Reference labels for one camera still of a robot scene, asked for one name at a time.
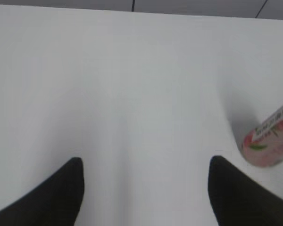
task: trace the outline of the white table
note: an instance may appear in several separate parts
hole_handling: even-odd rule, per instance
[[[81,156],[76,225],[217,225],[213,155],[283,198],[233,135],[282,104],[283,21],[0,6],[0,209]]]

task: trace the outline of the can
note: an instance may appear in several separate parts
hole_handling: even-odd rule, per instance
[[[259,167],[283,161],[283,106],[245,136],[240,152],[249,163]]]

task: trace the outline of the green leaf graphic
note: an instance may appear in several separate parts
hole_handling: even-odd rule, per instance
[[[267,145],[251,144],[249,147],[255,151],[262,151],[263,149],[267,148]]]

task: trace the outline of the fruit illustration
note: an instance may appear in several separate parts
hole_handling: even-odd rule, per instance
[[[276,125],[271,128],[271,131],[278,137],[277,131],[283,131],[283,120],[279,121]]]
[[[267,145],[261,145],[261,144],[258,144],[262,139],[260,138],[259,140],[256,140],[256,141],[252,141],[252,138],[253,138],[253,134],[254,134],[255,131],[252,131],[250,132],[244,139],[243,141],[243,146],[244,147],[249,147],[250,149],[254,150],[254,151],[262,151],[264,150],[265,148],[267,148]]]

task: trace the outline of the white surface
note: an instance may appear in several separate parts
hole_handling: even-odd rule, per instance
[[[76,225],[217,225],[213,155],[283,198],[232,131],[282,104],[283,21],[0,6],[0,209],[81,156]]]

